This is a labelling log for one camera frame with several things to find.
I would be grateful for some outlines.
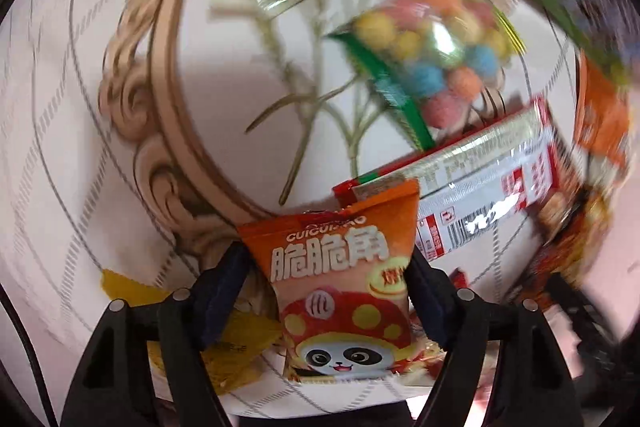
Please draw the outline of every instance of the silver screw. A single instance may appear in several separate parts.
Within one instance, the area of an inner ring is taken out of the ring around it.
[[[122,299],[115,299],[109,303],[109,309],[112,312],[119,312],[124,308],[124,301]]]
[[[458,290],[458,297],[463,301],[472,301],[476,297],[476,294],[469,288],[460,288]]]
[[[524,301],[522,301],[522,305],[525,307],[526,310],[529,310],[530,312],[538,311],[538,303],[535,302],[533,299],[524,299]]]
[[[178,288],[174,292],[174,299],[177,301],[186,301],[191,295],[191,292],[187,288]]]

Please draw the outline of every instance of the yellow round label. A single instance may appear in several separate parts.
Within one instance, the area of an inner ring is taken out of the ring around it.
[[[392,257],[369,272],[369,293],[374,297],[394,299],[406,293],[404,270],[408,257]]]

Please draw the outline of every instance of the black cable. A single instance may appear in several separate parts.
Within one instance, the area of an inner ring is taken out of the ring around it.
[[[24,324],[20,320],[20,315],[18,315],[18,312],[15,310],[14,305],[9,298],[9,295],[7,295],[6,291],[4,291],[2,283],[0,283],[0,302],[2,302],[2,307],[4,308],[4,311],[6,311],[6,314],[9,315],[9,318],[14,325],[15,331],[18,333],[18,337],[20,337],[22,347],[24,347],[24,351],[27,354],[27,358],[29,359],[31,372],[33,373],[33,379],[36,381],[36,388],[38,389],[40,401],[42,402],[42,408],[44,409],[44,414],[47,417],[49,426],[58,427],[58,420],[56,420],[56,414],[53,412],[51,399],[49,397],[49,393],[47,392],[47,384],[45,383],[44,377],[42,376],[42,370],[40,368],[40,363],[38,362],[36,350],[33,349],[33,344],[31,344],[31,339],[27,334],[27,330],[24,328]]]

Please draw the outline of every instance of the blue candy ball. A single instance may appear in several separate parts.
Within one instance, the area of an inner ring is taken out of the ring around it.
[[[415,98],[429,98],[445,89],[442,70],[427,62],[418,62],[408,71],[404,87]]]
[[[473,46],[466,52],[465,64],[481,78],[493,78],[500,64],[494,51],[488,46]]]

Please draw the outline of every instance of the cartoon panda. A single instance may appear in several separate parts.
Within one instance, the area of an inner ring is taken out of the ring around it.
[[[379,378],[415,355],[407,318],[392,301],[318,288],[284,309],[285,341],[304,375]]]

